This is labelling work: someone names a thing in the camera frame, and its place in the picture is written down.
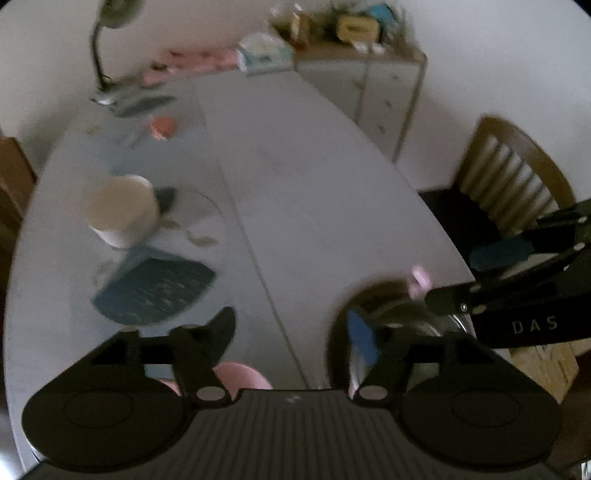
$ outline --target lamp neck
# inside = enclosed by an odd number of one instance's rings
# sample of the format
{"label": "lamp neck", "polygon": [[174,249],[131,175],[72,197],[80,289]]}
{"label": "lamp neck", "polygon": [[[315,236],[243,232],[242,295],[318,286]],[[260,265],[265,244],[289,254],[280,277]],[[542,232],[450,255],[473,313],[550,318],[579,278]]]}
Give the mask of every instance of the lamp neck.
{"label": "lamp neck", "polygon": [[96,86],[101,92],[105,92],[109,89],[109,82],[107,81],[108,77],[105,76],[105,72],[103,71],[103,66],[99,57],[98,43],[101,30],[101,24],[96,22],[92,30],[92,35],[90,36],[90,52],[92,54],[92,63],[95,68]]}

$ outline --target black chair seat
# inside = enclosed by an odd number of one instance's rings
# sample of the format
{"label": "black chair seat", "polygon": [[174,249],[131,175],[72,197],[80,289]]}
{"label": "black chair seat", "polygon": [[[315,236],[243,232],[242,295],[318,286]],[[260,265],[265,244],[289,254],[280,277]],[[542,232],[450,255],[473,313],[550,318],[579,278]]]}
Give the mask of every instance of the black chair seat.
{"label": "black chair seat", "polygon": [[476,202],[454,186],[419,193],[467,264],[476,247],[499,241],[501,234]]}

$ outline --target cabinet drawer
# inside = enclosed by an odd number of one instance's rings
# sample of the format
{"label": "cabinet drawer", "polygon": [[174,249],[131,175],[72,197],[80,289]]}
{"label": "cabinet drawer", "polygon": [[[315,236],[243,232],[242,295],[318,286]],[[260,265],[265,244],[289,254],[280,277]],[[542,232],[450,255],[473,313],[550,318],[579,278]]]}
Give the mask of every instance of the cabinet drawer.
{"label": "cabinet drawer", "polygon": [[420,66],[414,63],[376,62],[369,66],[359,127],[391,160],[419,74]]}
{"label": "cabinet drawer", "polygon": [[298,63],[296,69],[354,121],[359,110],[366,67],[363,60],[315,60]]}

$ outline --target white cabinet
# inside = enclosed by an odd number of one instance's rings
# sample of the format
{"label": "white cabinet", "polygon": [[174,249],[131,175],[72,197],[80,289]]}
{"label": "white cabinet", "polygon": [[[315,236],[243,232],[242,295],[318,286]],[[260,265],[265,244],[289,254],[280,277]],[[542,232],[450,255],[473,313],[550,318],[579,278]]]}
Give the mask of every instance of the white cabinet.
{"label": "white cabinet", "polygon": [[426,66],[422,52],[364,55],[325,44],[298,52],[296,70],[359,125],[395,161],[413,114]]}
{"label": "white cabinet", "polygon": [[353,121],[359,110],[365,70],[362,60],[312,60],[298,66],[300,75]]}
{"label": "white cabinet", "polygon": [[415,63],[369,65],[359,128],[388,158],[398,153],[419,74]]}

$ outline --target white wall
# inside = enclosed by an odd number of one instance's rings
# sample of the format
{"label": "white wall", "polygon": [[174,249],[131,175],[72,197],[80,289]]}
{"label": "white wall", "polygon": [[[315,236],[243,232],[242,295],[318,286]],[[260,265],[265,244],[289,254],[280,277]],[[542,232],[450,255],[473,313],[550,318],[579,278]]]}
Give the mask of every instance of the white wall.
{"label": "white wall", "polygon": [[403,0],[429,58],[399,167],[447,185],[482,113],[528,132],[591,196],[591,18],[571,0]]}
{"label": "white wall", "polygon": [[[429,57],[400,159],[416,188],[449,184],[484,112],[526,130],[591,196],[591,19],[571,0],[401,0]],[[276,0],[147,0],[105,31],[107,74],[160,47],[240,38]],[[98,0],[12,0],[0,11],[0,125],[36,165],[93,91],[88,52]]]}
{"label": "white wall", "polygon": [[[215,46],[261,24],[275,0],[147,0],[105,30],[106,74],[134,71],[162,47]],[[12,0],[0,10],[0,125],[39,165],[94,90],[88,38],[99,0]]]}

